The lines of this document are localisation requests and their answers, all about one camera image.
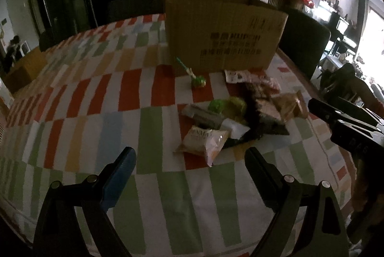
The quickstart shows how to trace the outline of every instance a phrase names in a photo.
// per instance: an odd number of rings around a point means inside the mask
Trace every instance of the bright window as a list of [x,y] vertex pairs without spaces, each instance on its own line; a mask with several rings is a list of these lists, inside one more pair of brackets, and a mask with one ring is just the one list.
[[384,86],[383,51],[384,19],[370,9],[358,51],[365,64],[359,63],[359,66],[368,80],[373,77],[381,86]]

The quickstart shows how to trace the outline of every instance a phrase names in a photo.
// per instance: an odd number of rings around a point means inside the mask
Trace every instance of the desk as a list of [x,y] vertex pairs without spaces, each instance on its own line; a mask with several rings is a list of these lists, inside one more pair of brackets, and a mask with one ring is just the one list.
[[[175,154],[192,125],[179,110],[236,96],[237,90],[222,72],[206,74],[207,85],[198,90],[191,90],[188,76],[173,77],[164,15],[75,35],[49,49],[47,60],[39,77],[18,93],[0,148],[0,207],[30,242],[49,184],[81,182],[125,146],[136,150],[137,165],[108,216],[136,256],[252,252],[273,213],[244,165],[251,145],[300,182],[329,181],[341,207],[351,197],[350,156],[330,141],[326,123],[312,115],[290,120],[289,136],[265,135],[223,150],[211,168],[202,157]],[[283,92],[301,90],[308,102],[304,77],[289,64],[279,51],[266,73]],[[77,215],[89,250],[97,251],[82,211]],[[286,253],[303,218],[301,211]]]

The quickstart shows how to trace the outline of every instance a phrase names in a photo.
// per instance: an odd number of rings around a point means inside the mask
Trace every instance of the cardboard box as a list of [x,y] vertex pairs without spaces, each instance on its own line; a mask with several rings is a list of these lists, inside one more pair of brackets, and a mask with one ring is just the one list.
[[288,15],[257,0],[165,0],[175,74],[267,69]]

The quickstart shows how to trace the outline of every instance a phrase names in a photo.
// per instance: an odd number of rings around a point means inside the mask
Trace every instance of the chair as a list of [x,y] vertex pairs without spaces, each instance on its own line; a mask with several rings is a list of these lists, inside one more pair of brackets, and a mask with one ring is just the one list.
[[113,0],[108,3],[107,17],[110,23],[163,12],[163,0]]
[[375,97],[376,97],[377,99],[379,99],[379,101],[380,101],[381,103],[384,103],[384,95],[383,95],[383,93],[381,92],[380,87],[379,87],[377,84],[373,83],[373,84],[371,85],[371,88],[372,88],[372,90],[373,90],[373,93],[374,93]]
[[308,79],[311,79],[331,32],[299,10],[284,7],[282,11],[288,14],[288,20],[280,41],[280,49]]
[[39,38],[39,48],[41,52],[46,51],[47,49],[56,45],[53,33],[50,29],[45,30]]

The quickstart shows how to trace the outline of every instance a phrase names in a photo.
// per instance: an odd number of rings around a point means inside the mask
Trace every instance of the green plastic toy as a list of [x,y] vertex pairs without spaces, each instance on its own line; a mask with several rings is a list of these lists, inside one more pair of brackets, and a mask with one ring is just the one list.
[[192,87],[194,87],[194,88],[205,87],[205,85],[207,83],[207,80],[204,78],[204,76],[196,76],[192,72],[192,69],[186,67],[185,64],[183,62],[181,62],[181,60],[179,58],[176,58],[176,60],[177,60],[177,62],[180,63],[180,65],[183,67],[183,69],[185,69],[187,74],[189,76],[191,76],[191,78],[192,78]]

